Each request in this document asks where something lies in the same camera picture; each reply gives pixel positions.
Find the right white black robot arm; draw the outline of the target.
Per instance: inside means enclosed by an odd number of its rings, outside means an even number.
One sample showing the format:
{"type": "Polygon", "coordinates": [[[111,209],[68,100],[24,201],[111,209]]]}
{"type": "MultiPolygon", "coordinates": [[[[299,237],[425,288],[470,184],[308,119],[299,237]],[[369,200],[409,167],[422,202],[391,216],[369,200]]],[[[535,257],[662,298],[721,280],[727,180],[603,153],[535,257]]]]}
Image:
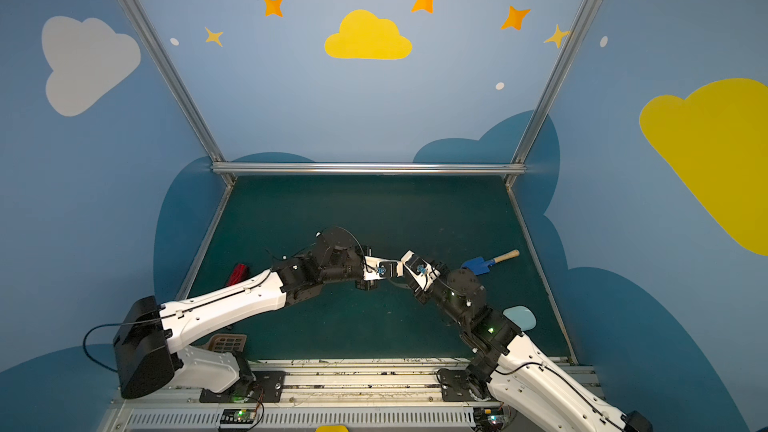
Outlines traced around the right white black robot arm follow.
{"type": "Polygon", "coordinates": [[[512,407],[544,431],[653,429],[640,412],[621,411],[562,371],[520,326],[487,304],[487,291],[470,270],[443,274],[417,256],[404,259],[400,269],[415,297],[434,301],[474,350],[466,368],[474,394],[512,407]]]}

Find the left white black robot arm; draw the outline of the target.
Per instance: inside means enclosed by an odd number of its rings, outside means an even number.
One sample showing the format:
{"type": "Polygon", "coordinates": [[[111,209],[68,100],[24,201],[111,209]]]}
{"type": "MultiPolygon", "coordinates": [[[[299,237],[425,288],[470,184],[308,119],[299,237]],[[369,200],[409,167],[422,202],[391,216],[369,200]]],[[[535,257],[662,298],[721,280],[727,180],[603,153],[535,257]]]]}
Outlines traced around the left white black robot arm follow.
{"type": "Polygon", "coordinates": [[[112,341],[124,399],[137,399],[168,385],[213,393],[244,387],[252,374],[232,352],[194,351],[198,339],[249,317],[317,296],[330,283],[370,285],[401,275],[399,261],[371,256],[341,227],[317,233],[306,251],[274,261],[243,282],[180,301],[158,303],[147,296],[133,303],[116,324],[112,341]]]}

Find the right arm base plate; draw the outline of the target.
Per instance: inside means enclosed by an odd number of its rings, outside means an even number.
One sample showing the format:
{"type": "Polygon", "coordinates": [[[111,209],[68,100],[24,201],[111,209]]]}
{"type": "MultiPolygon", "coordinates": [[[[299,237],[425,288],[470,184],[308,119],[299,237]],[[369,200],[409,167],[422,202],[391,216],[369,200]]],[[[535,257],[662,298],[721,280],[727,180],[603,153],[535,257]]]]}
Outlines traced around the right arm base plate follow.
{"type": "Polygon", "coordinates": [[[465,369],[440,368],[436,372],[443,402],[486,402],[492,396],[488,389],[465,369]]]}

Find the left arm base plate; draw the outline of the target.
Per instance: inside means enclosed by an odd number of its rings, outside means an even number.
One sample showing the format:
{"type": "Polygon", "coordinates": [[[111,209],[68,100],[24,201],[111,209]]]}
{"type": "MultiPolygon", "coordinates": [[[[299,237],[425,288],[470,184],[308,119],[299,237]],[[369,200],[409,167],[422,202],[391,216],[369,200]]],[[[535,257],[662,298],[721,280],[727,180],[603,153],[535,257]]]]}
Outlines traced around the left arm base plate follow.
{"type": "Polygon", "coordinates": [[[253,371],[242,376],[234,385],[223,392],[215,393],[203,389],[200,403],[278,403],[281,400],[286,378],[285,371],[253,371]]]}

